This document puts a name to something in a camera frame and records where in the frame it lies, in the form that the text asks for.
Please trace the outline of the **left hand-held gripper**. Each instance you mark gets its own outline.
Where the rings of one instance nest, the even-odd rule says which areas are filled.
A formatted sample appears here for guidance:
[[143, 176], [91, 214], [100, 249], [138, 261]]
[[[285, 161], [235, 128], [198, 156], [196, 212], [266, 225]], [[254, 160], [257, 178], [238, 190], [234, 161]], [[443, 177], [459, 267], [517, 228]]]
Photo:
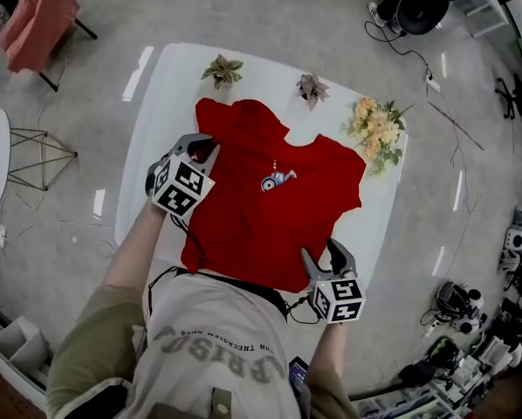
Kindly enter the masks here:
[[220, 151], [208, 134], [185, 134], [148, 168], [145, 193], [173, 216], [189, 216], [214, 188], [210, 173]]

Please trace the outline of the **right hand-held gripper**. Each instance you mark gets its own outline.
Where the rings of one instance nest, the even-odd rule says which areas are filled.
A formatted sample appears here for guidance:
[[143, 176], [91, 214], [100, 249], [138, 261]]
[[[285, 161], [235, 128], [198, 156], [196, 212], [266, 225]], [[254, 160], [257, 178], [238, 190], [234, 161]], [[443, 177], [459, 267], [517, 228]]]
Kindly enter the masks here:
[[[361, 316], [366, 295], [356, 277], [354, 255], [331, 237], [327, 239], [326, 247], [331, 257], [332, 273], [339, 276], [312, 281], [308, 294], [310, 305], [318, 318], [327, 324], [356, 321]], [[327, 275], [327, 270], [319, 267], [305, 247], [301, 248], [300, 255], [308, 278], [323, 278]]]

